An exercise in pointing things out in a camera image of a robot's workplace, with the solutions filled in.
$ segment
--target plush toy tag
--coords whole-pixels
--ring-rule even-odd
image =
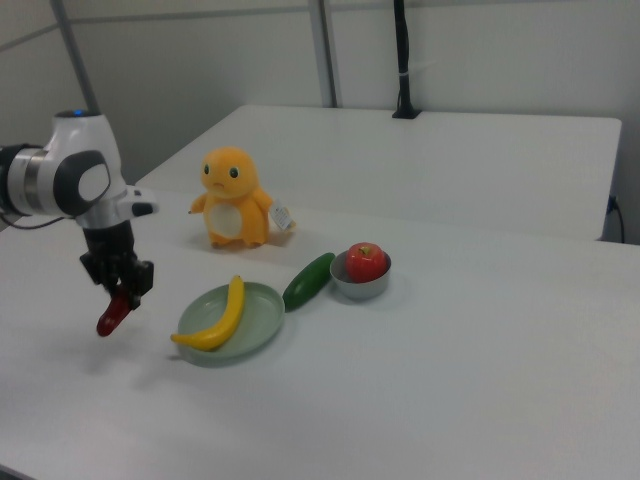
[[[269,213],[280,230],[289,230],[296,225],[296,222],[289,215],[289,210],[278,199],[273,201],[271,208],[269,208]]]

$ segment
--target orange plush toy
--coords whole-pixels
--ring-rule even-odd
[[[207,193],[189,213],[202,213],[213,246],[242,240],[258,246],[269,237],[271,197],[260,188],[251,157],[237,147],[222,147],[202,160],[200,180]]]

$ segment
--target black mount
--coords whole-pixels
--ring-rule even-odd
[[[398,49],[398,75],[400,78],[400,94],[398,109],[393,118],[413,120],[420,114],[420,110],[411,105],[409,90],[409,30],[404,17],[404,0],[393,0],[393,13],[396,18],[396,46]]]

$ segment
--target white wall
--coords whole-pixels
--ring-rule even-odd
[[[383,3],[330,3],[344,107],[395,109],[395,25],[392,2]],[[640,2],[434,0],[407,8],[406,16],[414,106],[621,119],[613,191],[627,240],[640,243]],[[610,217],[605,238],[617,239]]]
[[[306,0],[65,6],[129,182],[243,104],[327,102]]]
[[[44,145],[53,115],[84,107],[49,2],[0,2],[0,145]]]

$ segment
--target plush toy belly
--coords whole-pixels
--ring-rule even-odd
[[[242,231],[242,214],[234,205],[218,203],[209,210],[207,228],[226,238],[238,238]]]

